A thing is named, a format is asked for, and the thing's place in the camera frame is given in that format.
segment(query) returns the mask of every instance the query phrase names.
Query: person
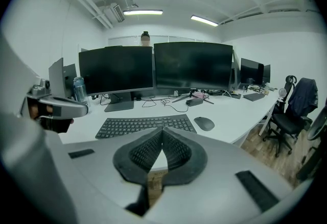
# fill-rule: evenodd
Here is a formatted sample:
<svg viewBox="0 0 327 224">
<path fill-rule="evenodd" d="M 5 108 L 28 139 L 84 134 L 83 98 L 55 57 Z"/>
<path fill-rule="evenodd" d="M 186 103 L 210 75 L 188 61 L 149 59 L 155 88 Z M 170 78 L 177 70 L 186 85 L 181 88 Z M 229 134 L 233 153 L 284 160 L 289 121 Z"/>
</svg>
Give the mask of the person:
<svg viewBox="0 0 327 224">
<path fill-rule="evenodd" d="M 141 34 L 141 46 L 150 46 L 150 35 L 148 31 Z"/>
</svg>

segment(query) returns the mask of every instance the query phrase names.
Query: white desk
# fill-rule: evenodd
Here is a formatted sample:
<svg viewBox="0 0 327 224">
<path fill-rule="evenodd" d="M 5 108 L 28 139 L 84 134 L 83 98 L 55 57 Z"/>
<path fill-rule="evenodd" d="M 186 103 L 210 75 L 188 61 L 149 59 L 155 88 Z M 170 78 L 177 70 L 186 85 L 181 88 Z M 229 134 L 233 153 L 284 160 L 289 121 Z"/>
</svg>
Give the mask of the white desk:
<svg viewBox="0 0 327 224">
<path fill-rule="evenodd" d="M 59 135 L 63 143 L 94 141 L 96 140 L 95 136 L 98 130 L 107 118 L 142 118 L 186 114 L 199 135 L 241 146 L 250 130 L 267 113 L 272 112 L 277 99 L 278 91 L 271 91 L 268 96 L 255 102 L 251 102 L 243 98 L 243 96 L 241 99 L 230 98 L 229 96 L 210 96 L 209 100 L 214 104 L 203 102 L 201 105 L 189 107 L 189 110 L 185 113 L 178 113 L 171 107 L 164 107 L 160 101 L 156 102 L 156 106 L 149 108 L 142 108 L 144 101 L 135 101 L 134 109 L 132 110 L 104 112 L 106 106 L 101 106 L 100 99 L 98 98 L 91 101 L 89 114 L 74 119 L 75 122 L 70 126 L 68 132 Z M 186 100 L 188 99 L 169 104 L 179 111 L 186 111 Z M 102 103 L 109 103 L 109 100 L 102 98 Z M 148 102 L 145 105 L 150 106 L 153 103 Z M 196 117 L 209 118 L 215 123 L 215 127 L 209 132 L 201 130 L 194 122 Z M 164 153 L 161 151 L 152 170 L 164 168 L 167 168 L 167 161 Z"/>
</svg>

